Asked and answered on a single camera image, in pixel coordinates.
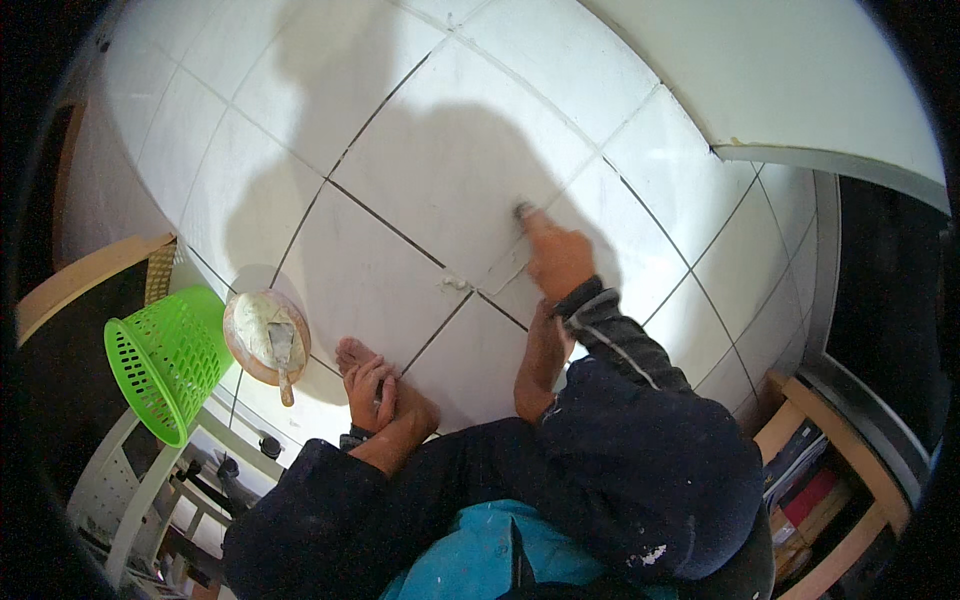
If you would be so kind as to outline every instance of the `wooden bowl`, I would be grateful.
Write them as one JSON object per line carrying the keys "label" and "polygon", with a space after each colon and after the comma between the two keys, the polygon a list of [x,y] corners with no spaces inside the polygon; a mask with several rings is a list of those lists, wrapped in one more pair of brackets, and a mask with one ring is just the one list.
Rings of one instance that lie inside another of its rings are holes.
{"label": "wooden bowl", "polygon": [[[296,371],[287,372],[287,376],[290,378],[290,383],[296,383],[303,376],[303,370],[306,369],[307,364],[310,362],[310,329],[306,326],[306,320],[303,318],[300,310],[290,301],[290,299],[279,292],[274,290],[260,290],[259,292],[247,293],[262,294],[270,298],[270,300],[273,300],[284,310],[286,310],[287,314],[290,316],[290,321],[293,322],[294,328],[297,330],[297,333],[303,340],[303,364]],[[227,303],[227,310],[224,311],[224,340],[227,342],[227,348],[229,348],[230,354],[233,354],[233,358],[240,363],[240,367],[244,371],[253,375],[255,379],[258,379],[268,385],[279,386],[279,375],[277,374],[276,369],[271,369],[270,367],[267,367],[261,363],[255,356],[253,356],[253,354],[251,354],[250,349],[247,348],[247,345],[244,343],[244,341],[240,339],[240,336],[237,335],[236,329],[233,325],[233,309],[236,307],[238,298],[240,298],[239,294],[231,298],[230,302]]]}

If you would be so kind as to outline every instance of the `wooden handle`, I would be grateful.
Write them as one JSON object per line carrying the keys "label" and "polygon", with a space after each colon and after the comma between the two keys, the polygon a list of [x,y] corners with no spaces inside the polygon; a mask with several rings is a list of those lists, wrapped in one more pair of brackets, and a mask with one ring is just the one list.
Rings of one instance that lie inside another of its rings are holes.
{"label": "wooden handle", "polygon": [[293,386],[290,385],[290,379],[287,377],[286,368],[280,367],[276,370],[276,374],[279,378],[280,401],[283,402],[284,406],[293,406],[294,389]]}

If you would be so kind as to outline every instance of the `green laundry basket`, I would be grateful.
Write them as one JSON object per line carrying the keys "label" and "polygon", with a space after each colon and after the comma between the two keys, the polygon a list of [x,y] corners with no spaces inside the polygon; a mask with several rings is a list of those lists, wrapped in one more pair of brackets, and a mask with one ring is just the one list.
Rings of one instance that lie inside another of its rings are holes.
{"label": "green laundry basket", "polygon": [[233,357],[224,342],[224,303],[202,285],[104,325],[113,376],[143,424],[162,442],[182,447]]}

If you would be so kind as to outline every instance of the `man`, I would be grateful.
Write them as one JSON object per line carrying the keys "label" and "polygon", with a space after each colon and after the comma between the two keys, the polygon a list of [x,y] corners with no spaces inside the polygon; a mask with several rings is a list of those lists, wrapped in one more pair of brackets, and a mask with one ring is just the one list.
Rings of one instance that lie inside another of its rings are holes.
{"label": "man", "polygon": [[[519,419],[424,444],[437,407],[345,338],[346,452],[311,440],[228,529],[238,596],[675,597],[672,582],[743,544],[762,494],[756,445],[620,314],[581,232],[540,210],[523,221],[544,301],[516,376]],[[558,320],[589,356],[554,395],[571,348]]]}

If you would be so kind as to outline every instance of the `teal cloth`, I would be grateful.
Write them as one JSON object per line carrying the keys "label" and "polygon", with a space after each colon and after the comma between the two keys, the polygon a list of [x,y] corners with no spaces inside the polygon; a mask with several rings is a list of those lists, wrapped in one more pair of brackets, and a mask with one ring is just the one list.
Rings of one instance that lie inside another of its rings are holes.
{"label": "teal cloth", "polygon": [[[516,500],[497,500],[457,513],[446,537],[397,575],[380,595],[381,600],[496,598],[506,593],[513,567],[511,518],[538,582],[584,586],[606,570],[573,540],[550,527],[533,507]],[[654,600],[677,598],[676,590],[669,587],[644,591]]]}

